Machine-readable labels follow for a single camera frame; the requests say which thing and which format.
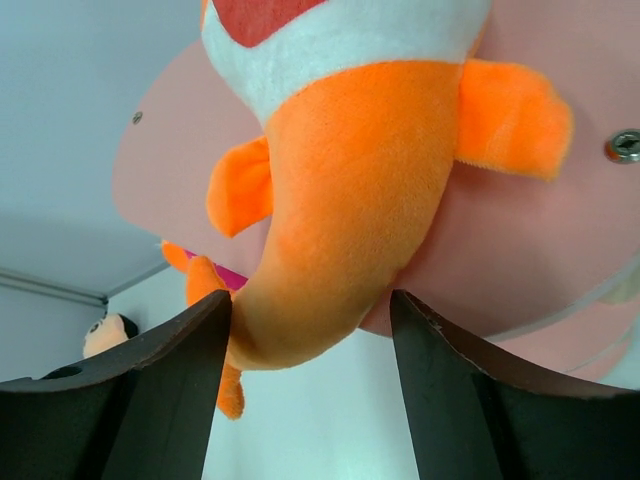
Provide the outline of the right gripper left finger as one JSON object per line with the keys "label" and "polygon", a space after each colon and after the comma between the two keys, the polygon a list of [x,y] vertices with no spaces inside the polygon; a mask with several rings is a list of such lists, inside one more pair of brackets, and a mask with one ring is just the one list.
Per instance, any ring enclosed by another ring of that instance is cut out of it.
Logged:
{"label": "right gripper left finger", "polygon": [[231,307],[216,291],[102,354],[2,383],[2,478],[201,478]]}

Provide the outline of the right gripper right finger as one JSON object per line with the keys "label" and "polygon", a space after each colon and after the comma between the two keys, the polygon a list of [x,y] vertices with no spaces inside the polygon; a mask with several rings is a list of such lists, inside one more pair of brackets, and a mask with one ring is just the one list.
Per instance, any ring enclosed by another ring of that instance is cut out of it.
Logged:
{"label": "right gripper right finger", "polygon": [[389,308],[420,478],[638,478],[638,391],[517,357],[405,290]]}

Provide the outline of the orange shark plush back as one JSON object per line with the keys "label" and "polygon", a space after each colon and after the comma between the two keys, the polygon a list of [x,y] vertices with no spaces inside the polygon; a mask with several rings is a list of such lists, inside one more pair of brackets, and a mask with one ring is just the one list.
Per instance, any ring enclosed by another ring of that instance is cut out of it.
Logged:
{"label": "orange shark plush back", "polygon": [[161,242],[161,252],[170,266],[186,276],[188,306],[198,303],[214,291],[230,291],[207,257],[189,255],[182,247],[165,240]]}

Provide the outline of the orange shark plush purple fin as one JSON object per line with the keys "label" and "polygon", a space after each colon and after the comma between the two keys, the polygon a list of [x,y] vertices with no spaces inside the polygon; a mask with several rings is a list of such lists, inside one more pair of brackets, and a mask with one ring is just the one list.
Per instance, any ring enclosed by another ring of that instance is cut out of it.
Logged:
{"label": "orange shark plush purple fin", "polygon": [[425,240],[453,166],[551,180],[571,112],[551,83],[476,55],[488,1],[205,1],[215,71],[259,137],[214,166],[210,222],[268,220],[232,295],[217,404],[241,375],[303,364],[349,336]]}

